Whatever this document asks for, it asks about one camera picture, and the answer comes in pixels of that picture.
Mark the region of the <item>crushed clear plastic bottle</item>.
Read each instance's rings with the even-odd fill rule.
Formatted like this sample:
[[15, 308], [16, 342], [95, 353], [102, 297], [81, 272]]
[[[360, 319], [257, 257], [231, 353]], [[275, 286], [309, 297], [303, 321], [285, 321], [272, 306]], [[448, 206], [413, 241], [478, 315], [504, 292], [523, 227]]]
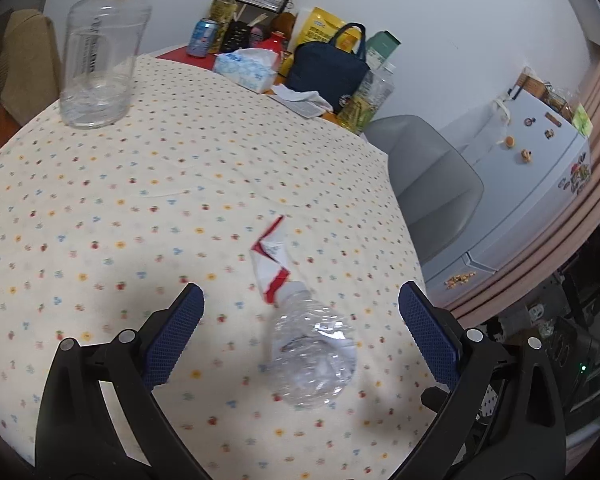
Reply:
[[301, 282], [280, 286], [274, 304], [277, 318], [266, 367], [273, 392], [297, 410], [329, 404], [356, 370], [353, 328]]

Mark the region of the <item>red torn snack wrapper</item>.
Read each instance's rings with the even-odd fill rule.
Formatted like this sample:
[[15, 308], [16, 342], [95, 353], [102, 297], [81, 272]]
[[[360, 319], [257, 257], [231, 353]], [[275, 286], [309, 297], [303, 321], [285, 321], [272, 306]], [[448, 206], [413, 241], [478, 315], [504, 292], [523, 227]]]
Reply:
[[276, 292], [290, 275], [284, 221], [279, 216], [250, 248], [254, 278], [267, 304], [274, 304]]

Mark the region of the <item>floral cream tablecloth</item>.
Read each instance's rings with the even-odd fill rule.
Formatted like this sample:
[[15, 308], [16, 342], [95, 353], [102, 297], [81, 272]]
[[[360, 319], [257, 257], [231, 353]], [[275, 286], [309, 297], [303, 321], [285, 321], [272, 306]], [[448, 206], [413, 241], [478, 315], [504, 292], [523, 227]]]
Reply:
[[[47, 107], [0, 149], [0, 437], [31, 458], [58, 342], [107, 342], [188, 283], [204, 317], [156, 398], [217, 479], [385, 479], [430, 415], [396, 297], [420, 265], [381, 151], [197, 67], [138, 59], [114, 125]], [[290, 276], [345, 316], [358, 367], [329, 404], [268, 382], [276, 311], [251, 247], [274, 222]]]

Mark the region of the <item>grey upholstered chair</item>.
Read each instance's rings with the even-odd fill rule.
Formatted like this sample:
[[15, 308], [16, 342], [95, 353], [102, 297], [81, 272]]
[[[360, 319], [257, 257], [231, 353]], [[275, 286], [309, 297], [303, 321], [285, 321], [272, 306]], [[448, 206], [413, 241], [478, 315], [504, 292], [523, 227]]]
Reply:
[[366, 140], [388, 155], [388, 175], [419, 261], [462, 234], [484, 192], [475, 169], [428, 122], [414, 115], [374, 120]]

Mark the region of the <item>white refrigerator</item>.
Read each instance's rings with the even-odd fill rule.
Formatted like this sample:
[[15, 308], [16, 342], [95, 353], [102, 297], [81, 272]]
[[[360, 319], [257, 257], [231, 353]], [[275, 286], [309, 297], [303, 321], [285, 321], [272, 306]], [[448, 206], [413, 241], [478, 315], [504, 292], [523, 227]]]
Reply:
[[588, 138], [545, 84], [519, 76], [494, 104], [492, 118], [464, 148], [483, 184], [466, 229], [424, 263], [429, 298], [454, 304], [501, 273], [577, 197], [592, 172]]

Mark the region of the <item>tall bottle with green label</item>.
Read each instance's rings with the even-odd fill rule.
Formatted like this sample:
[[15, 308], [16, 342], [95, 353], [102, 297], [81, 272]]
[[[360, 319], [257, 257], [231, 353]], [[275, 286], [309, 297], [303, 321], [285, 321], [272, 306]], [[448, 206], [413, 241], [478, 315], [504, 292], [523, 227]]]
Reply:
[[377, 70], [370, 70], [338, 114], [338, 124], [353, 133], [361, 133], [391, 96], [395, 70], [396, 66], [390, 62], [385, 62]]

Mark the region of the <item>white papers on table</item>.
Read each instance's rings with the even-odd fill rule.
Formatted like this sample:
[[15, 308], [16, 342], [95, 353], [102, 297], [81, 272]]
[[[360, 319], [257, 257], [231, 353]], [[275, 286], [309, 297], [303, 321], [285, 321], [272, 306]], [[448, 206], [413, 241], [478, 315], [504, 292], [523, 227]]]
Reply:
[[276, 84], [271, 88], [270, 98], [306, 119], [332, 112], [332, 106], [317, 91], [299, 92], [287, 88], [284, 84]]

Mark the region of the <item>blue white tissue box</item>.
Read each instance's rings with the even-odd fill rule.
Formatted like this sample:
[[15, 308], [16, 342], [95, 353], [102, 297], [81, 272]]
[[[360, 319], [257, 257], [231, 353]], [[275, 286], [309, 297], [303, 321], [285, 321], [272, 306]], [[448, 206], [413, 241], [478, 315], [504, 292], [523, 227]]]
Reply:
[[215, 58], [212, 72], [247, 90], [264, 93], [277, 76], [280, 55], [260, 48], [238, 49]]

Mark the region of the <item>navy blue lunch bag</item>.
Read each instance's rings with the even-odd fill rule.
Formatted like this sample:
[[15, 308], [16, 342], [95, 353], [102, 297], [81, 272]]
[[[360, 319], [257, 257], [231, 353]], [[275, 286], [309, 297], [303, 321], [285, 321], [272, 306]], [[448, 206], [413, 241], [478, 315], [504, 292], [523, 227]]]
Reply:
[[[354, 28], [361, 33], [358, 50], [347, 52], [339, 49], [338, 39]], [[369, 71], [366, 28], [360, 23], [348, 23], [327, 42], [310, 41], [296, 47], [286, 86], [297, 92], [316, 91], [338, 114], [343, 102], [353, 96]]]

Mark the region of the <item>brown wooden chair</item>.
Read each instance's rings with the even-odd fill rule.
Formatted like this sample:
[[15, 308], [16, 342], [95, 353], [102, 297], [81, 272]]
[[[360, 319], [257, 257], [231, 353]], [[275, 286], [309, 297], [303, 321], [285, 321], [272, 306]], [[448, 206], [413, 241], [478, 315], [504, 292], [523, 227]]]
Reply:
[[0, 148], [55, 102], [60, 61], [54, 24], [34, 9], [0, 15]]

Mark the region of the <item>green tall box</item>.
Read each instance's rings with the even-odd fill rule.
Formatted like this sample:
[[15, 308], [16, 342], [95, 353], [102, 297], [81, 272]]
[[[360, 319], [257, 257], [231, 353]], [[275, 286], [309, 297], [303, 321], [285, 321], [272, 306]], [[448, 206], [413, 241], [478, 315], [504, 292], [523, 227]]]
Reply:
[[366, 64], [371, 70], [377, 70], [393, 52], [400, 47], [401, 41], [388, 30], [376, 32], [366, 40]]

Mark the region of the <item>blue drink can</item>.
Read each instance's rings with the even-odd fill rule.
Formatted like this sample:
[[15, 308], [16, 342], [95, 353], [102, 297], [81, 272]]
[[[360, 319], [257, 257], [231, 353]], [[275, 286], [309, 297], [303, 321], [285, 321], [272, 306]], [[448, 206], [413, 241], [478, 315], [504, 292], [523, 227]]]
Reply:
[[190, 36], [186, 53], [194, 58], [204, 58], [211, 49], [218, 27], [216, 21], [208, 18], [198, 21]]

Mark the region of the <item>red white ceramic jar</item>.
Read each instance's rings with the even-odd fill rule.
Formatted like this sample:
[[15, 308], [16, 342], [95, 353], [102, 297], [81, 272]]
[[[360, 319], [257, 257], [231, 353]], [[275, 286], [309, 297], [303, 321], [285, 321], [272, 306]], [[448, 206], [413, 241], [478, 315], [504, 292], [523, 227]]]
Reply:
[[286, 36], [282, 32], [274, 30], [274, 32], [271, 32], [271, 36], [269, 36], [268, 39], [265, 39], [256, 45], [257, 49], [271, 51], [276, 55], [275, 61], [272, 64], [272, 69], [276, 72], [283, 62], [286, 43]]

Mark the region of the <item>large clear water jug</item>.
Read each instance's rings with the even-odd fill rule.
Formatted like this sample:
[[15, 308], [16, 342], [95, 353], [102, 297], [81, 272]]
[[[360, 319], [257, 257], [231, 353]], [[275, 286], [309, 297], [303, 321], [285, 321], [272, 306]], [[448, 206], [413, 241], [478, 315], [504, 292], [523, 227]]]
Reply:
[[126, 115], [150, 14], [146, 0], [80, 0], [71, 7], [59, 95], [65, 124], [100, 128]]

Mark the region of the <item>yellow jar with lid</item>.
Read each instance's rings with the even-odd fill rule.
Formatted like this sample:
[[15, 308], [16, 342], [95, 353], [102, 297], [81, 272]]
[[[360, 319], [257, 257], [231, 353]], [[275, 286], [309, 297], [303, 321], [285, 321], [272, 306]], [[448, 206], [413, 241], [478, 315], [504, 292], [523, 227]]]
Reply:
[[236, 0], [213, 0], [211, 3], [209, 18], [218, 25], [215, 35], [209, 48], [210, 54], [220, 52], [220, 47], [224, 35], [230, 26], [230, 22], [234, 20], [234, 15], [237, 11]]

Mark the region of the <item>yellow snack bag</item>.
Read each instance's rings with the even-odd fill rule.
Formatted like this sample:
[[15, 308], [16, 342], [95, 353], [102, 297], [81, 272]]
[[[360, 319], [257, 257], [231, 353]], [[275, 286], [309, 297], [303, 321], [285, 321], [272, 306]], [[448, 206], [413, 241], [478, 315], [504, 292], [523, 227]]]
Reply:
[[[314, 6], [312, 10], [301, 9], [296, 24], [294, 24], [289, 50], [294, 52], [299, 44], [305, 44], [306, 42], [329, 42], [345, 24], [346, 22], [341, 18], [318, 6]], [[360, 39], [360, 31], [357, 28], [351, 28], [338, 38], [337, 47], [340, 50], [352, 52]]]

